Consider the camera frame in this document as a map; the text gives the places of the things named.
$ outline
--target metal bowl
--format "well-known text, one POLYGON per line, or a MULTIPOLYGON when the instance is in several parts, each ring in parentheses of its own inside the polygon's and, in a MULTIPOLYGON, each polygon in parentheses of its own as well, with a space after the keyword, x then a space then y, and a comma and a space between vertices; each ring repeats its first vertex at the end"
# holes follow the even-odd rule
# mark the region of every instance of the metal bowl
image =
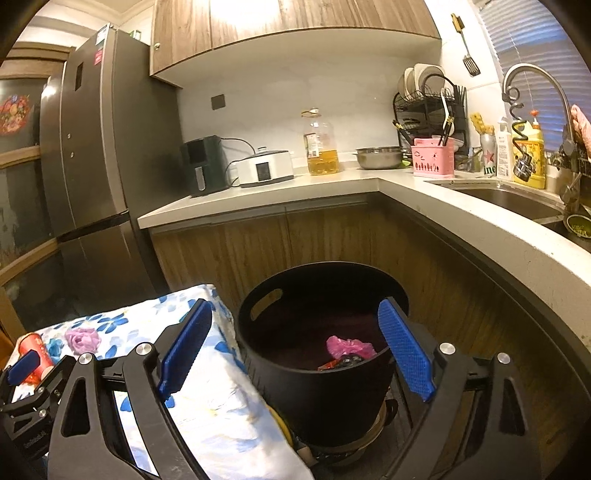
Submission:
POLYGON ((577 214, 570 215, 564 220, 564 226, 567 231, 566 238, 587 252, 591 252, 591 220, 589 218, 577 214))
POLYGON ((358 148, 357 161, 364 170, 387 170, 398 168, 402 163, 400 147, 358 148))

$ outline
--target refrigerator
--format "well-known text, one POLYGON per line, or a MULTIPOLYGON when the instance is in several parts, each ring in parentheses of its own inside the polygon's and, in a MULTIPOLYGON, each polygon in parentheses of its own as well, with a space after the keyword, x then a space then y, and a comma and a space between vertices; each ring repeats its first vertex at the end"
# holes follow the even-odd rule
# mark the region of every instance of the refrigerator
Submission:
POLYGON ((80 314, 170 292, 137 219, 188 188, 176 88, 149 64, 148 45, 107 25, 42 94, 43 185, 80 314))

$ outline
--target kitchen counter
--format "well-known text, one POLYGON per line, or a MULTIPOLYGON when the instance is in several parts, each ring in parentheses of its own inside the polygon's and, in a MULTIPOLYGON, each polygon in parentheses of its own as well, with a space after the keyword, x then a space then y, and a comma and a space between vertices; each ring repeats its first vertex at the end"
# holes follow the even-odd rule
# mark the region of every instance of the kitchen counter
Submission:
MULTIPOLYGON (((361 170, 184 198, 139 218, 141 228, 237 210, 356 193, 381 192, 462 238, 528 287, 591 351, 591 254, 506 209, 415 177, 411 169, 361 170)), ((474 178, 474 174, 457 173, 474 178)), ((540 195, 552 196, 546 192, 540 195)))

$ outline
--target beer can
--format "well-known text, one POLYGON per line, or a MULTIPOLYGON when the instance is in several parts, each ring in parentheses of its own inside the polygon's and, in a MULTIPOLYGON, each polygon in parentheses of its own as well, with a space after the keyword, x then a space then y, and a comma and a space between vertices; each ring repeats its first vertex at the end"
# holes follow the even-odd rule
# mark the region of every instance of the beer can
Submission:
POLYGON ((25 383, 37 386, 44 377, 43 372, 53 367, 53 361, 49 356, 47 348, 45 348, 43 340, 41 340, 41 335, 38 333, 28 333, 18 342, 18 353, 21 356, 30 350, 35 350, 39 354, 40 363, 35 371, 27 377, 25 383))

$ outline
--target power cord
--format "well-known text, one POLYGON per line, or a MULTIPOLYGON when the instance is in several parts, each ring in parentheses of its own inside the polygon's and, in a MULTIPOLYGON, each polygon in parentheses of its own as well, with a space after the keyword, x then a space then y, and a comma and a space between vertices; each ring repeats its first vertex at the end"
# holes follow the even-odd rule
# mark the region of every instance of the power cord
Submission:
MULTIPOLYGON (((253 154, 256 154, 255 147, 253 147, 253 146, 252 146, 252 145, 251 145, 249 142, 247 142, 246 140, 244 140, 244 139, 242 139, 242 138, 223 138, 223 137, 220 137, 220 139, 221 139, 221 140, 236 140, 236 141, 238 141, 238 142, 243 142, 243 143, 245 143, 246 145, 248 145, 248 146, 249 146, 249 147, 252 149, 252 153, 253 153, 253 154)), ((232 160, 232 161, 231 161, 231 162, 230 162, 228 165, 226 165, 226 169, 225 169, 225 170, 224 170, 224 172, 223 172, 223 177, 224 177, 224 179, 226 179, 226 178, 227 178, 227 175, 228 175, 228 170, 229 170, 229 168, 230 168, 230 165, 232 165, 233 163, 236 163, 237 161, 240 161, 240 160, 232 160)), ((238 179, 238 177, 237 177, 237 178, 235 178, 235 179, 232 181, 232 183, 229 185, 229 187, 233 187, 233 188, 239 187, 240 185, 234 185, 234 184, 236 183, 237 179, 238 179)))
POLYGON ((246 140, 244 140, 243 138, 223 138, 220 137, 222 140, 236 140, 238 142, 244 142, 246 145, 248 145, 251 149, 252 149, 252 153, 256 153, 255 147, 253 147, 250 143, 248 143, 246 140))

